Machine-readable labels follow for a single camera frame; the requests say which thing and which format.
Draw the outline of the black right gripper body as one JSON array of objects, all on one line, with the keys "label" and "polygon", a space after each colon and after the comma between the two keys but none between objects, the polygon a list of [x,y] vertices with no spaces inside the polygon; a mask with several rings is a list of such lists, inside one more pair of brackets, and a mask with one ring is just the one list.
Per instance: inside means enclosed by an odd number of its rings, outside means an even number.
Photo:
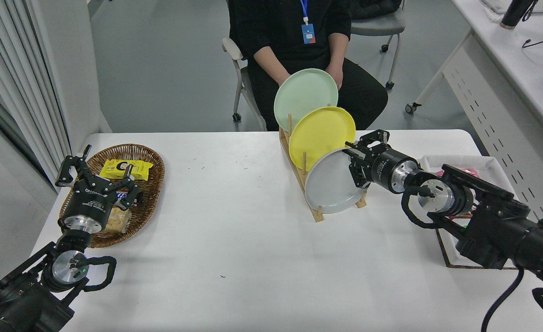
[{"label": "black right gripper body", "polygon": [[369,157],[372,181],[391,193],[403,193],[405,180],[413,171],[413,158],[390,147],[371,147]]}]

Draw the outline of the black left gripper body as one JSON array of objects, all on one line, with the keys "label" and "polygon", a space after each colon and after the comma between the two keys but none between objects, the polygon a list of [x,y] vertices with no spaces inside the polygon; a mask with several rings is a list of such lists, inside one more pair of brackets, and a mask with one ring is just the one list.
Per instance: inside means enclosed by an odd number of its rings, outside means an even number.
[{"label": "black left gripper body", "polygon": [[107,221],[117,200],[115,186],[105,181],[96,181],[92,187],[87,181],[77,181],[62,220],[73,219],[75,216],[88,217],[94,221]]}]

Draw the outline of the person's left hand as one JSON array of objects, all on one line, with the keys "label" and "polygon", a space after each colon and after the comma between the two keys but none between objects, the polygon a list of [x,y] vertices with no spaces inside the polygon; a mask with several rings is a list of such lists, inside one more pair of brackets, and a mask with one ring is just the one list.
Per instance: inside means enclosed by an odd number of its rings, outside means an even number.
[{"label": "person's left hand", "polygon": [[343,68],[339,64],[330,64],[326,68],[326,72],[333,78],[336,83],[337,90],[340,90],[343,84]]}]

